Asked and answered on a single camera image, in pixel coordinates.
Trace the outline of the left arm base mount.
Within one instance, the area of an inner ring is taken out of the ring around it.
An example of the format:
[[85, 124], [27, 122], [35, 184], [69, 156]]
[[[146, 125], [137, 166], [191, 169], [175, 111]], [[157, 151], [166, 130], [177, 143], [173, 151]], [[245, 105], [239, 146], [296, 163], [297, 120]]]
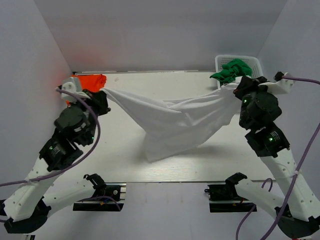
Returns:
[[120, 212], [123, 209], [127, 184], [105, 182], [98, 174], [86, 174], [84, 179], [93, 185], [91, 197], [73, 204], [75, 212]]

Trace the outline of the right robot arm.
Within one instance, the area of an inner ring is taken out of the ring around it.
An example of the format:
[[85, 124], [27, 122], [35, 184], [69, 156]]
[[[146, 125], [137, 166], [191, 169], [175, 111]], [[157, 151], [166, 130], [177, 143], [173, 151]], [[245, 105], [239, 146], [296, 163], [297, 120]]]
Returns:
[[240, 172], [225, 180], [226, 195], [252, 201], [291, 239], [311, 236], [320, 229], [320, 201], [300, 173], [301, 164], [295, 162], [285, 134], [274, 123], [282, 114], [278, 99], [266, 91], [233, 93], [241, 100], [239, 125], [249, 131], [245, 138], [285, 198], [259, 187]]

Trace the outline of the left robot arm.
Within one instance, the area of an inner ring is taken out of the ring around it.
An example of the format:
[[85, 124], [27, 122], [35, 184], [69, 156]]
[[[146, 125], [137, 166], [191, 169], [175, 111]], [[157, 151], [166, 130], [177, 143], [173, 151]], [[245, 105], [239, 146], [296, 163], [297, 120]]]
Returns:
[[93, 150], [83, 153], [79, 145], [96, 147], [101, 136], [98, 117], [110, 112], [106, 93], [84, 90], [72, 93], [70, 105], [54, 121], [54, 132], [24, 180], [16, 181], [18, 189], [0, 203], [0, 214], [6, 216], [8, 234], [30, 234], [42, 227], [55, 212], [86, 199], [100, 200], [107, 185], [96, 173], [86, 174], [70, 189], [48, 194], [47, 190], [63, 173], [75, 167]]

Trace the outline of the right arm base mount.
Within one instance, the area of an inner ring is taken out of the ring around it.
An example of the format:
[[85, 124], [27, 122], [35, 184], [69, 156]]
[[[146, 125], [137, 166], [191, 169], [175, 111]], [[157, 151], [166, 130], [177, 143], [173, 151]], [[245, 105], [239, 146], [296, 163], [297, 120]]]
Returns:
[[239, 181], [247, 178], [243, 173], [237, 172], [228, 177], [223, 184], [209, 184], [204, 193], [209, 199], [210, 213], [248, 213], [251, 209], [256, 212], [257, 207], [239, 196], [235, 189]]

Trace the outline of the white t shirt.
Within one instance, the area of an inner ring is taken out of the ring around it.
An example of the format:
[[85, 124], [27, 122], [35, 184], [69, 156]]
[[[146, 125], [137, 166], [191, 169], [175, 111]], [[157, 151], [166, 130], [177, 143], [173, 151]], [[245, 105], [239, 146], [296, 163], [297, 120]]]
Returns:
[[145, 131], [144, 152], [155, 162], [193, 149], [229, 125], [240, 109], [237, 87], [229, 83], [206, 95], [177, 100], [153, 100], [111, 88], [103, 92]]

